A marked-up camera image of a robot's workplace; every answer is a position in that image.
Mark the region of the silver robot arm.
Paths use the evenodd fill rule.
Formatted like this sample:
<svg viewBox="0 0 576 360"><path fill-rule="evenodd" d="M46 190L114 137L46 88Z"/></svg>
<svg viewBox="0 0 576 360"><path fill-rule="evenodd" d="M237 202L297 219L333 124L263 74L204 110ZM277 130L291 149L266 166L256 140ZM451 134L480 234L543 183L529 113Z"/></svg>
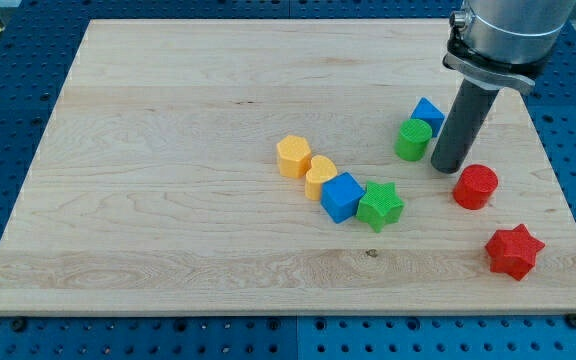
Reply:
<svg viewBox="0 0 576 360"><path fill-rule="evenodd" d="M445 67L484 90L530 93L574 0L464 0L449 17Z"/></svg>

